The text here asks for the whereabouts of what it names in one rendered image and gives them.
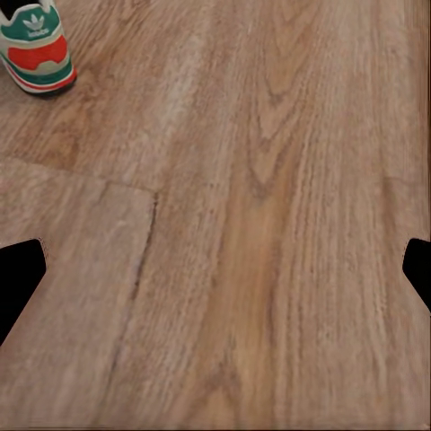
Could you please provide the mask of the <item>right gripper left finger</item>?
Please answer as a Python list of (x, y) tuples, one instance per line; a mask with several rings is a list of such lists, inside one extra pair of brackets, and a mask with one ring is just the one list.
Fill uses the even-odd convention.
[(0, 249), (0, 346), (47, 271), (38, 239)]

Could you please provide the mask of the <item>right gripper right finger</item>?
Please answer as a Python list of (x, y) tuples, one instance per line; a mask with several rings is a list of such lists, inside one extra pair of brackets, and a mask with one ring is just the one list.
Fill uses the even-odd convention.
[(431, 311), (431, 242), (411, 239), (402, 270)]

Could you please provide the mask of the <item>gym shoe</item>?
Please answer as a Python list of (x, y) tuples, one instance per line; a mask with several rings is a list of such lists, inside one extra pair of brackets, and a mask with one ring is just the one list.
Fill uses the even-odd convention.
[(50, 95), (77, 80), (53, 0), (0, 0), (0, 61), (30, 95)]

